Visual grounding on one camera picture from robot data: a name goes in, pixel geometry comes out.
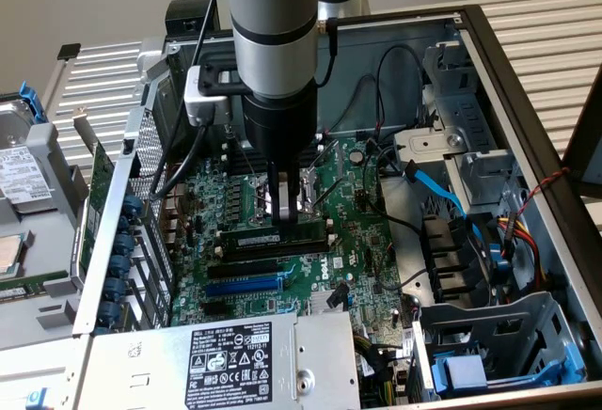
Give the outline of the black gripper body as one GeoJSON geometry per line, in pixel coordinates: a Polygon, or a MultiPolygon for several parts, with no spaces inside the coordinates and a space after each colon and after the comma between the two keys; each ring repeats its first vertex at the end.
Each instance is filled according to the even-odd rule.
{"type": "Polygon", "coordinates": [[[282,99],[242,97],[246,137],[269,162],[289,166],[309,145],[317,127],[318,88],[314,79],[282,99]]]}

